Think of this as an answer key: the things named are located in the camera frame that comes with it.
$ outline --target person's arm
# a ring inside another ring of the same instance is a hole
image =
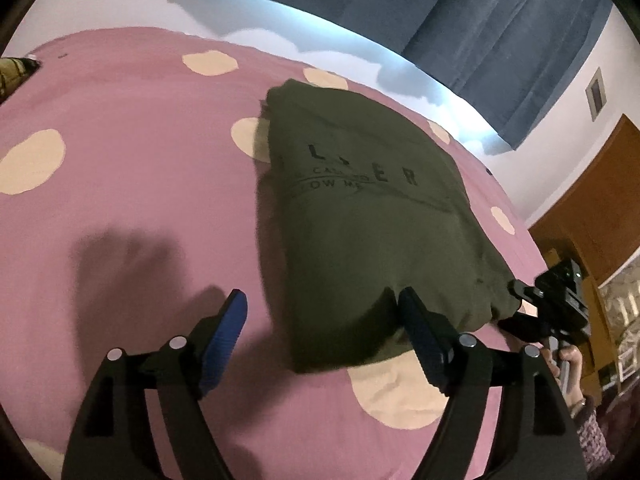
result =
[[[551,373],[559,383],[560,368],[552,363],[551,352],[543,349],[542,354]],[[569,362],[569,381],[564,400],[575,423],[578,439],[580,440],[580,448],[582,448],[582,456],[587,466],[587,473],[590,480],[595,479],[613,460],[613,455],[607,449],[604,435],[596,420],[593,397],[584,397],[580,389],[582,354],[575,346],[571,346],[560,351],[560,358]]]

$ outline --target pink fabric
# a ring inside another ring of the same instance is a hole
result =
[[[202,76],[182,63],[206,50],[229,54],[239,69]],[[42,186],[0,194],[0,401],[20,436],[64,451],[109,348],[157,348],[240,288],[247,324],[221,386],[202,403],[236,478],[411,478],[436,424],[380,424],[361,409],[345,370],[289,372],[281,287],[263,287],[282,272],[277,238],[256,236],[258,215],[270,229],[270,206],[256,200],[267,165],[241,152],[230,129],[260,114],[269,88],[305,80],[305,65],[154,28],[82,32],[36,54],[42,69],[0,107],[0,154],[55,128],[66,156]],[[531,282],[545,269],[504,191],[463,146],[444,144],[423,117],[378,92],[350,89],[403,113],[454,157],[473,212],[516,277]],[[495,222],[495,205],[515,236]],[[492,326],[479,335],[506,347]],[[179,478],[150,402],[165,473]],[[492,392],[468,478],[486,465],[498,402]]]

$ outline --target curtain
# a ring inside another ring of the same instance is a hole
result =
[[[274,0],[397,52],[513,148],[580,69],[610,0]]]

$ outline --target silver screw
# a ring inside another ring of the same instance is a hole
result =
[[[179,350],[180,348],[184,348],[187,344],[187,338],[183,335],[177,335],[171,341],[169,341],[169,346],[174,350]]]
[[[471,334],[466,334],[466,333],[461,334],[460,337],[458,338],[458,341],[463,347],[466,347],[466,348],[473,348],[478,343],[478,339],[476,339]]]
[[[524,347],[524,353],[529,357],[538,357],[540,355],[540,348],[533,345],[527,345]]]
[[[121,357],[122,357],[122,350],[120,350],[119,348],[112,348],[111,350],[109,350],[109,353],[107,354],[107,359],[109,361],[117,361]]]

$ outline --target human hand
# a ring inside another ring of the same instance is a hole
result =
[[[580,377],[582,375],[582,354],[575,346],[569,346],[561,349],[559,357],[562,361],[569,363],[569,380],[564,396],[564,402],[568,408],[575,406],[584,399],[582,390],[580,389]],[[547,348],[542,349],[542,355],[545,358],[546,364],[549,366],[553,377],[556,378],[558,386],[560,385],[560,368],[553,364],[551,350]]]

